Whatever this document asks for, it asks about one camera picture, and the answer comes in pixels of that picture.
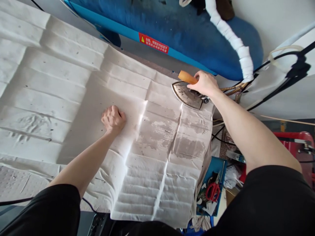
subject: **steam iron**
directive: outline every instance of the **steam iron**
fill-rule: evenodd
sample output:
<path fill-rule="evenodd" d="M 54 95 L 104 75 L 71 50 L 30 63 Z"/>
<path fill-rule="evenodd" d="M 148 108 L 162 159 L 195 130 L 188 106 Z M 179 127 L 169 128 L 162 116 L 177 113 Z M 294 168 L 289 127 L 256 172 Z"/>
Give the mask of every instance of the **steam iron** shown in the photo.
<path fill-rule="evenodd" d="M 198 80 L 183 70 L 181 70 L 178 74 L 178 78 L 180 78 L 182 81 L 178 81 L 172 84 L 172 89 L 175 96 L 184 105 L 195 110 L 201 110 L 202 104 L 208 103 L 209 98 L 195 90 L 187 88 L 188 84 L 196 84 Z"/>

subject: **fist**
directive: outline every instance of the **fist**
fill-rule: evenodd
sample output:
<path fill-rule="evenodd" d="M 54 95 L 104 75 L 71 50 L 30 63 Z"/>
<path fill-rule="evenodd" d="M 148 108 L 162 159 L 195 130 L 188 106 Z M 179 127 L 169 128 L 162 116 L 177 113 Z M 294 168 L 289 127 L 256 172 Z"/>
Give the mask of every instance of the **fist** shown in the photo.
<path fill-rule="evenodd" d="M 195 74 L 195 78 L 199 77 L 199 80 L 194 85 L 187 85 L 189 89 L 196 90 L 203 95 L 207 95 L 211 98 L 216 92 L 221 92 L 218 87 L 217 81 L 213 78 L 212 75 L 207 74 L 203 71 L 198 71 Z"/>
<path fill-rule="evenodd" d="M 103 112 L 101 121 L 105 126 L 106 132 L 119 134 L 125 126 L 126 115 L 118 110 L 118 107 L 110 106 Z"/>

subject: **blue tray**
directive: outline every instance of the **blue tray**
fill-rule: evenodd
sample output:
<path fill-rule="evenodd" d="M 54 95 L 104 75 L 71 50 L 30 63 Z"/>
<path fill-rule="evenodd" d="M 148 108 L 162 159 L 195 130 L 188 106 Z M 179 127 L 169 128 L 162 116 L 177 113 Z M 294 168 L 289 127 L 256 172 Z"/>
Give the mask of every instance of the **blue tray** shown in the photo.
<path fill-rule="evenodd" d="M 223 189 L 223 183 L 224 183 L 224 178 L 225 178 L 226 167 L 227 167 L 227 160 L 221 159 L 218 157 L 212 157 L 209 168 L 208 168 L 207 173 L 206 173 L 206 176 L 203 179 L 203 183 L 207 184 L 209 178 L 212 176 L 212 172 L 220 173 L 220 176 L 221 176 L 222 169 L 223 169 L 222 179 L 220 179 L 220 194 L 219 194 L 219 198 L 218 198 L 218 204 L 217 204 L 216 209 L 215 209 L 212 216 L 217 216 L 217 214 L 218 214 L 218 209 L 220 206 L 220 199 L 221 199 L 221 194 L 222 194 L 222 189 Z"/>

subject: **plastic bag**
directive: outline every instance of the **plastic bag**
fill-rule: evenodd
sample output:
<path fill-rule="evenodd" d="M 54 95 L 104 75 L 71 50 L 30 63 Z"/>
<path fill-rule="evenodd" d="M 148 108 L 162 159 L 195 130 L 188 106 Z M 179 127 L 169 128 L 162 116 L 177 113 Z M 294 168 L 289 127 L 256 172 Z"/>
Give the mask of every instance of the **plastic bag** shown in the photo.
<path fill-rule="evenodd" d="M 224 187 L 232 189 L 236 186 L 236 183 L 239 182 L 241 174 L 237 171 L 235 166 L 230 166 L 226 168 L 225 178 L 224 178 Z"/>

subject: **wooden stick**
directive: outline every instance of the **wooden stick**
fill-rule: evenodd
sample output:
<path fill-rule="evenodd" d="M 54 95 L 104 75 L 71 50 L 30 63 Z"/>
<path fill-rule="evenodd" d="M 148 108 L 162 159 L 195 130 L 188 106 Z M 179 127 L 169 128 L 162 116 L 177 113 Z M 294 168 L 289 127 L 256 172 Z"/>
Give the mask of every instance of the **wooden stick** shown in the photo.
<path fill-rule="evenodd" d="M 260 115 L 260 116 L 266 117 L 266 118 L 270 118 L 270 119 L 274 119 L 274 120 L 282 120 L 282 121 L 287 121 L 287 122 L 293 122 L 293 123 L 299 123 L 299 124 L 305 124 L 305 125 L 313 125 L 313 126 L 315 126 L 315 124 L 313 124 L 313 123 L 308 123 L 308 122 L 285 120 L 285 119 L 279 119 L 279 118 L 270 117 L 270 116 L 264 116 L 264 115 Z"/>

